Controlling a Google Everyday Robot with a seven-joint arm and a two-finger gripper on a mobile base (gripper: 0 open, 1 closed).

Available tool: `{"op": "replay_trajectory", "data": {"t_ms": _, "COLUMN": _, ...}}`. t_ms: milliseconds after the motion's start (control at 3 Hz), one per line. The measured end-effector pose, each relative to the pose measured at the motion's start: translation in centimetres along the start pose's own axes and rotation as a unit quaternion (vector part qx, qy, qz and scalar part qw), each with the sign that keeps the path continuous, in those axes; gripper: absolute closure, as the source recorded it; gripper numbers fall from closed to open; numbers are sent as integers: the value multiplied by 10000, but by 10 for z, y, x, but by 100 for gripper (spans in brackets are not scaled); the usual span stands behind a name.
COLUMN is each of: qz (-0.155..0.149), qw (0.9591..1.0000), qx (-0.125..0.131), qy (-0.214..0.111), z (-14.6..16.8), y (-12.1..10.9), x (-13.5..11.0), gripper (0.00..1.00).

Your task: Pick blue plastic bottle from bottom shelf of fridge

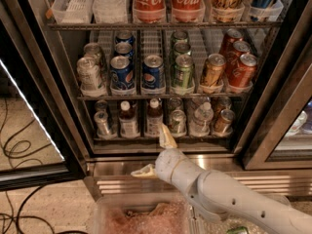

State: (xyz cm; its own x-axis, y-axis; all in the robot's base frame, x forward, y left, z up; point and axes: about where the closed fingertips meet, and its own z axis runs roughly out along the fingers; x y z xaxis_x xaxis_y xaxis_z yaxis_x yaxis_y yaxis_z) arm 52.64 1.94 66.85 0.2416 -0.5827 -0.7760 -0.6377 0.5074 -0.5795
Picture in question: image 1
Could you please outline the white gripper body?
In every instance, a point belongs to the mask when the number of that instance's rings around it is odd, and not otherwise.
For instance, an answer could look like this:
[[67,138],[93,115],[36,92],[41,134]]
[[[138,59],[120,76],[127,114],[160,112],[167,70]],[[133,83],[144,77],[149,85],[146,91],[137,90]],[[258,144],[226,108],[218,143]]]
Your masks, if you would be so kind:
[[175,149],[162,151],[155,161],[157,177],[177,189],[189,189],[203,171],[204,169]]

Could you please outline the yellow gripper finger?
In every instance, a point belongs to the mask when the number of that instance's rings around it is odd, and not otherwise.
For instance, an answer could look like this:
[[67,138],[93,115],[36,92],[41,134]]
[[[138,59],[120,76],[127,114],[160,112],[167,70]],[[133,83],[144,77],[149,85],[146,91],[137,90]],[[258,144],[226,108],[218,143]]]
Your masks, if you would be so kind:
[[165,124],[162,124],[159,128],[159,143],[160,146],[165,149],[174,149],[177,148],[176,141],[172,136],[170,130]]
[[138,178],[157,178],[153,164],[148,164],[139,170],[131,172],[131,176]]

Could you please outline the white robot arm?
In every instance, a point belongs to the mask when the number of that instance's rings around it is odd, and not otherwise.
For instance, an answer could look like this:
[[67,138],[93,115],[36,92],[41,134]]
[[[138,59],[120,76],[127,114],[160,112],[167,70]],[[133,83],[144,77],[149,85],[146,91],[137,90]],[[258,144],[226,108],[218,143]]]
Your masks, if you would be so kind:
[[158,177],[174,186],[203,218],[219,222],[229,215],[242,217],[268,234],[312,234],[312,216],[252,191],[217,170],[205,170],[177,149],[168,127],[158,126],[163,150],[154,164],[131,173],[134,177]]

